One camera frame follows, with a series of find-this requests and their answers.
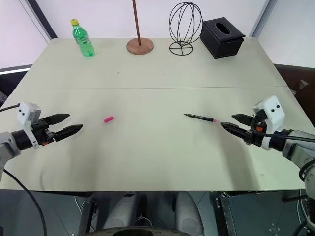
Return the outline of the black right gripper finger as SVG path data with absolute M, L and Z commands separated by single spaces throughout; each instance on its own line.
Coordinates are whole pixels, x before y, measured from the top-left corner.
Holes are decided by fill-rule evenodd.
M 237 120 L 239 123 L 247 125 L 247 126 L 251 126 L 253 124 L 253 121 L 254 121 L 254 117 L 248 116 L 245 114 L 234 114 L 234 115 L 232 115 L 232 117 L 235 120 Z
M 249 134 L 247 130 L 229 122 L 221 122 L 220 124 L 222 128 L 230 134 L 241 138 L 245 142 L 248 141 Z

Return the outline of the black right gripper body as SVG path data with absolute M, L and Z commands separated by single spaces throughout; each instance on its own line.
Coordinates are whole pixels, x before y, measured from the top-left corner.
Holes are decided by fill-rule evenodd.
M 267 124 L 265 120 L 267 115 L 264 110 L 260 110 L 254 117 L 246 116 L 245 125 L 250 127 L 250 130 L 246 132 L 244 141 L 250 145 L 256 145 L 261 147 L 263 136 L 261 133 L 266 133 Z

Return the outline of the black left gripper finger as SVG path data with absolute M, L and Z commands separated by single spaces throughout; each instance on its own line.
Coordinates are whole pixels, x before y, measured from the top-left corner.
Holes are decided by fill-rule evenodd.
M 55 132 L 54 133 L 54 140 L 56 142 L 61 141 L 65 138 L 68 138 L 74 134 L 76 134 L 77 132 L 79 132 L 82 129 L 83 125 L 82 124 L 78 124 L 78 125 L 71 125 L 68 126 L 64 129 L 62 129 L 61 131 Z
M 58 124 L 62 122 L 63 120 L 65 120 L 66 118 L 68 118 L 69 116 L 70 114 L 54 114 L 54 115 L 42 118 L 40 120 L 40 124 L 47 125 L 47 126 Z

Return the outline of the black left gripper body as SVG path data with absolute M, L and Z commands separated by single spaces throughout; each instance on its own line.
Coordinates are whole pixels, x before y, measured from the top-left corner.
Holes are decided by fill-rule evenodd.
M 54 133 L 49 131 L 49 126 L 53 125 L 52 117 L 39 119 L 31 124 L 32 133 L 34 134 L 39 145 L 45 146 L 54 142 Z

